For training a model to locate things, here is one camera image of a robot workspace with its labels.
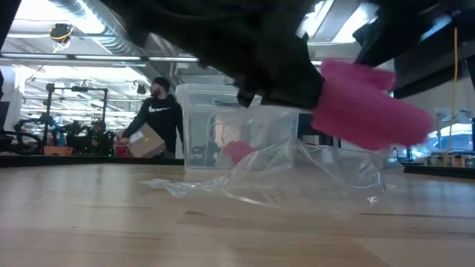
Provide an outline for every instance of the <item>cardboard box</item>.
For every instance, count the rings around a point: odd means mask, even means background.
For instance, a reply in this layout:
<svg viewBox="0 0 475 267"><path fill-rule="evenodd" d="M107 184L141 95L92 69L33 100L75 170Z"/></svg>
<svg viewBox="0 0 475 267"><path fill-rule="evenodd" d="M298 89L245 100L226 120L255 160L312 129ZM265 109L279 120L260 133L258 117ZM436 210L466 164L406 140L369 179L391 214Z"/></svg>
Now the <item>cardboard box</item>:
<svg viewBox="0 0 475 267"><path fill-rule="evenodd" d="M128 149L135 157L153 157L166 149L165 141L146 123L129 140Z"/></svg>

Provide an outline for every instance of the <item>ceiling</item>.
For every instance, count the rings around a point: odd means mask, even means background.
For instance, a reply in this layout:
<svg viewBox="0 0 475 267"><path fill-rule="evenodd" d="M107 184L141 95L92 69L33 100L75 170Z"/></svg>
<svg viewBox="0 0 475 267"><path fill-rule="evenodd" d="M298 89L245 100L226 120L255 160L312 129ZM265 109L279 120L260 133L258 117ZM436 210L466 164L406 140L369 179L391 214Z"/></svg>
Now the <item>ceiling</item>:
<svg viewBox="0 0 475 267"><path fill-rule="evenodd" d="M78 16L62 6L60 0L23 0L10 33L1 49L0 65L14 65L25 80L22 115L38 116L44 111L47 97L45 86L87 85L108 88L110 91L106 122L110 129L126 127L146 96L138 95L138 85L149 86L156 76L167 76L174 85L199 83L228 84L230 80L212 67L202 69L197 63L141 62L101 60L43 60L32 57L18 59L8 53L56 53L58 55L95 56L190 56L159 36L149 37L144 48L124 39L120 20L97 0L69 0L82 9ZM352 33L375 18L374 6L361 0L326 0L315 5L304 19L300 31L307 32L309 53L314 61L326 58L354 59L359 46ZM74 27L67 45L52 41L49 29L55 23ZM57 90L53 95L52 113L61 116L63 123L79 120L90 122L100 117L102 91L72 93Z"/></svg>

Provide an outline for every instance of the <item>nike logo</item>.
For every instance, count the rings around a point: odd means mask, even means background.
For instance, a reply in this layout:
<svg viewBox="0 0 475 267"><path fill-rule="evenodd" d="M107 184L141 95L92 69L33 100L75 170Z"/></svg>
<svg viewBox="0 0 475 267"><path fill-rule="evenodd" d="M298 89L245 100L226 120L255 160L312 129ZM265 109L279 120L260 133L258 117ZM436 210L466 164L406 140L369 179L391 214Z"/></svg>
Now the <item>nike logo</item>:
<svg viewBox="0 0 475 267"><path fill-rule="evenodd" d="M152 108L148 107L148 112L153 113L153 112L160 112L160 111L166 111L169 110L170 108Z"/></svg>

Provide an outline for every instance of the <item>wooden table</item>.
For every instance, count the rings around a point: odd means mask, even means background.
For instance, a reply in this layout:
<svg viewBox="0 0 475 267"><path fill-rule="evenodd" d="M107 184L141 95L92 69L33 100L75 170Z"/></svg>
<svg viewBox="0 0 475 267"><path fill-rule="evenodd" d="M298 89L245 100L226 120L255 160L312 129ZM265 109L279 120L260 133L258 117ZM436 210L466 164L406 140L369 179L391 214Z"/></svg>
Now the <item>wooden table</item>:
<svg viewBox="0 0 475 267"><path fill-rule="evenodd" d="M472 180L395 178L390 201L345 219L139 184L184 177L149 165L1 169L0 266L474 266Z"/></svg>

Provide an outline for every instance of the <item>black beanie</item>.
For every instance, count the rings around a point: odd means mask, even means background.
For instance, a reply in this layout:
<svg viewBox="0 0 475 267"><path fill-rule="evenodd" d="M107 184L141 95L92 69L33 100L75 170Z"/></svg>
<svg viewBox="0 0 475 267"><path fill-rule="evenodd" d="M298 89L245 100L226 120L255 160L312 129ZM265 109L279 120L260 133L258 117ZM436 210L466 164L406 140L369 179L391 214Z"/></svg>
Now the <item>black beanie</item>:
<svg viewBox="0 0 475 267"><path fill-rule="evenodd" d="M165 77L157 77L154 79L154 83L158 84L159 86L165 89L165 92L170 91L170 82Z"/></svg>

